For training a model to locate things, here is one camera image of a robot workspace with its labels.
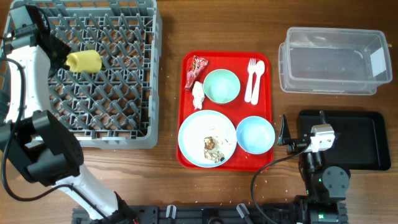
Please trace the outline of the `white tissue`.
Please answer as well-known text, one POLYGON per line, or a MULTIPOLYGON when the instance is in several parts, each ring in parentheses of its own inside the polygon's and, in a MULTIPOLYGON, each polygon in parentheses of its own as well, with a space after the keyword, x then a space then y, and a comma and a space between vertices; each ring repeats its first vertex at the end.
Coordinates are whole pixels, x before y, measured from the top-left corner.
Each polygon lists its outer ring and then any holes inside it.
POLYGON ((201 110, 202 104, 205 99, 205 92, 203 89, 203 84, 200 82, 195 82, 192 89, 193 96, 193 106, 195 110, 201 110))

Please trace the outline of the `green plastic bowl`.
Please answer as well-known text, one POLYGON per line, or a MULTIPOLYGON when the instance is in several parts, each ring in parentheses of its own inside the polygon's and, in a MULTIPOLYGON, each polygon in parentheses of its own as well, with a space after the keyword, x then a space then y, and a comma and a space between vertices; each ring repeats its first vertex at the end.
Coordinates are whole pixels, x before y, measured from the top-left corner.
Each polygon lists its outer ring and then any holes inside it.
POLYGON ((214 103, 227 104, 232 102, 241 89, 239 78, 227 69, 216 69, 204 79, 205 95, 214 103))

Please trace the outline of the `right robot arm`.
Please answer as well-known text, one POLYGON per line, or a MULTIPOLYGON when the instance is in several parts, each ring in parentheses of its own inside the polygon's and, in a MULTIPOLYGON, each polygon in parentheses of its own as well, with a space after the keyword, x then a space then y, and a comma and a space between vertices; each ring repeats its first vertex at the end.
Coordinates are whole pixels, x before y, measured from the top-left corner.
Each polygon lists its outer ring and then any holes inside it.
POLYGON ((321 123, 302 138, 291 138, 287 119, 282 118, 277 144, 287 146, 287 154, 298 156, 298 169, 306 195, 298 195, 281 216, 282 223, 348 223, 346 191, 350 175, 338 166, 327 166, 324 153, 331 149, 337 134, 320 112, 321 123))

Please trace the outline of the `red snack wrapper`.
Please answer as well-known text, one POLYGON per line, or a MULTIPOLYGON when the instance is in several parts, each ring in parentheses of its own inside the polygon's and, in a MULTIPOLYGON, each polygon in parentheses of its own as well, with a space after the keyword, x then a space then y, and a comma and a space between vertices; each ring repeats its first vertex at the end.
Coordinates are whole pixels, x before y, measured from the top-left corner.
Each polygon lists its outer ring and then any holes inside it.
POLYGON ((191 90, 194 82, 197 80, 201 72, 207 67, 208 60, 204 57, 194 55, 191 64, 186 73, 186 83, 184 89, 191 90))

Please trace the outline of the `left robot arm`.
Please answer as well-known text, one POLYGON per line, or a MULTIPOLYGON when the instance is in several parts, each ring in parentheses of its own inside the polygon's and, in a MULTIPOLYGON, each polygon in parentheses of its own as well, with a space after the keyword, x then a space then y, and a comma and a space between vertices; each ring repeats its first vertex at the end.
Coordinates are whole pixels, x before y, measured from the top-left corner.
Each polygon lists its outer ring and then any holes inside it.
POLYGON ((116 193, 87 168, 75 135, 51 112, 48 80, 60 69, 98 72, 102 64, 94 50, 72 52, 50 30, 45 12, 24 4, 10 10, 14 29, 2 40, 2 59, 10 64, 11 101, 1 127, 1 181, 15 200, 6 164, 10 162, 30 183, 48 193, 61 190, 79 203, 90 223, 138 223, 139 217, 116 193))

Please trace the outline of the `yellow plastic cup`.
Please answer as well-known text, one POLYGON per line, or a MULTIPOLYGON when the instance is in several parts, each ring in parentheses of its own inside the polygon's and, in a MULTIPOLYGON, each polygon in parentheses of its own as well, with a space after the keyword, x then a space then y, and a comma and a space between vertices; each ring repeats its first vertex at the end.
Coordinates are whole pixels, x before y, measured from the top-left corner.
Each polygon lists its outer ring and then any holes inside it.
POLYGON ((102 67, 100 54, 95 50, 70 53, 65 62, 71 72, 98 73, 102 67))

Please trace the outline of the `white plastic fork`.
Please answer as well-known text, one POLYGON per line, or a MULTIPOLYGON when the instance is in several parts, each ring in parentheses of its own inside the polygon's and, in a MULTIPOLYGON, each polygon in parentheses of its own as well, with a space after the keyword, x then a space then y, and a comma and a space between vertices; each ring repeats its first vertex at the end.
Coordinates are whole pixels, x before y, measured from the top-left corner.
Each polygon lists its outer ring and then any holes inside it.
POLYGON ((251 101, 251 96, 252 96, 252 77, 254 75, 255 68, 256 68, 256 59, 251 58, 249 60, 249 64, 248 64, 248 81, 247 81, 247 84, 246 84, 246 91, 245 91, 245 95, 244 95, 244 101, 246 103, 249 103, 251 101))

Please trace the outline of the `light blue plastic bowl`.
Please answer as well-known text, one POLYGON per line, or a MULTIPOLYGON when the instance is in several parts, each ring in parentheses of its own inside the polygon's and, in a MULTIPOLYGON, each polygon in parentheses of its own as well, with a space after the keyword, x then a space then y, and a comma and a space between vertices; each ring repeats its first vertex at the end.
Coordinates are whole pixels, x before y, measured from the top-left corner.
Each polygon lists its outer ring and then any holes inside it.
POLYGON ((259 116, 244 118, 236 128, 236 137, 244 151, 256 155, 270 151, 275 143, 273 126, 259 116))

